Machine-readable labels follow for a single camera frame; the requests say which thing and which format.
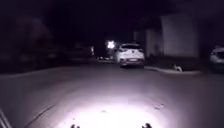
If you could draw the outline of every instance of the car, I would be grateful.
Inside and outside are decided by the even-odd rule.
[[[217,71],[224,71],[224,47],[216,47],[210,54],[212,68]]]
[[[139,44],[121,44],[116,51],[116,62],[121,66],[143,66],[145,56]]]

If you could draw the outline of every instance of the sidewalk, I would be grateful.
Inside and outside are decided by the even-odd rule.
[[[146,60],[145,69],[170,74],[198,74],[204,66],[197,58],[190,57],[158,57]]]

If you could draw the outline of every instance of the car rear window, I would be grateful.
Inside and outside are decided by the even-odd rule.
[[[139,45],[124,45],[122,48],[128,48],[128,49],[141,49]]]

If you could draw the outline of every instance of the curb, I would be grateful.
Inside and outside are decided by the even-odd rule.
[[[157,68],[157,67],[150,67],[150,66],[145,66],[144,69],[148,69],[148,70],[154,70],[154,71],[158,71],[158,72],[162,72],[162,73],[166,73],[166,74],[177,74],[177,75],[196,75],[196,74],[200,74],[201,71],[184,71],[184,72],[179,72],[173,69],[161,69],[161,68]]]
[[[56,70],[60,70],[62,68],[65,68],[65,67],[56,67],[56,68],[40,69],[40,70],[30,71],[30,72],[24,72],[24,73],[5,74],[5,75],[0,75],[0,79],[29,76],[29,75],[34,75],[34,74],[38,74],[38,73],[48,72],[48,71],[56,71]]]

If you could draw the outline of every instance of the dark sky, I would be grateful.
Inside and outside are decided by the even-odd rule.
[[[153,21],[169,10],[166,0],[57,0],[46,18],[68,42],[96,44],[105,38],[130,40],[139,21]]]

